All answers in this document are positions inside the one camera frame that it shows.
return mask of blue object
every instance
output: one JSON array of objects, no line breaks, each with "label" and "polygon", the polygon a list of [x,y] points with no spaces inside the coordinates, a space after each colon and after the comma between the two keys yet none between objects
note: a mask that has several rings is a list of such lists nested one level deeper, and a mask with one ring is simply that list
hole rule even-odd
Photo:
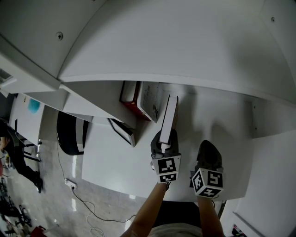
[{"label": "blue object", "polygon": [[40,108],[40,102],[30,99],[29,105],[28,105],[28,110],[31,113],[37,113],[38,109]]}]

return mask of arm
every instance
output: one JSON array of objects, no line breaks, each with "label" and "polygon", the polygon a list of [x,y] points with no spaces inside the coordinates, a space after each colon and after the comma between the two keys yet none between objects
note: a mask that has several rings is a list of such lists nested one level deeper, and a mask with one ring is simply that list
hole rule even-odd
[{"label": "arm", "polygon": [[150,233],[157,218],[163,197],[167,190],[167,184],[158,183],[151,194],[138,211],[133,223],[121,237],[130,237],[134,232],[138,237],[146,237]]},{"label": "arm", "polygon": [[203,237],[224,237],[220,220],[211,199],[197,198]]},{"label": "arm", "polygon": [[9,138],[1,137],[0,150],[3,151],[4,148],[8,145],[8,143],[9,143]]}]

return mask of white box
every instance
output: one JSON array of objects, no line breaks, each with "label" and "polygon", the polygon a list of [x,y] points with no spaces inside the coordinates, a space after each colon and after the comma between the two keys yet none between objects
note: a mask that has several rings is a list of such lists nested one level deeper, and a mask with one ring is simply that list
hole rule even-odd
[{"label": "white box", "polygon": [[177,180],[181,164],[181,155],[152,159],[152,163],[159,183]]},{"label": "white box", "polygon": [[199,168],[192,178],[196,196],[216,198],[223,191],[223,173]]}]

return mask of red book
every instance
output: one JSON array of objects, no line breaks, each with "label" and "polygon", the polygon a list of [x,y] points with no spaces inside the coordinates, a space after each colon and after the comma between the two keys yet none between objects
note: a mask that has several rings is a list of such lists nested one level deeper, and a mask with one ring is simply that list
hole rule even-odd
[{"label": "red book", "polygon": [[146,115],[137,106],[140,87],[140,81],[124,81],[119,100],[132,112],[134,112],[135,115],[142,119],[150,121],[150,119],[147,118]]}]

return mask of white table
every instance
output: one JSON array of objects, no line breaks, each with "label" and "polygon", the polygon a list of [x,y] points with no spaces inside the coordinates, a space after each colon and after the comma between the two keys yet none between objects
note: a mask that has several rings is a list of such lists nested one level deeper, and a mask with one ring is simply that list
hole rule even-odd
[{"label": "white table", "polygon": [[29,101],[29,96],[18,94],[12,105],[9,126],[15,129],[15,120],[18,120],[17,132],[31,143],[38,145],[44,104],[41,103],[38,111],[32,113],[28,110]]},{"label": "white table", "polygon": [[[250,177],[253,142],[251,103],[216,97],[211,94],[178,93],[177,132],[182,154],[179,178],[172,182],[164,200],[196,201],[189,188],[200,143],[210,140],[222,155],[226,178],[224,191],[217,200],[245,195]],[[151,169],[150,143],[161,129],[168,93],[164,93],[158,122],[146,122],[132,148],[110,126],[90,124],[83,158],[82,178],[108,189],[148,197],[157,182]]]}]

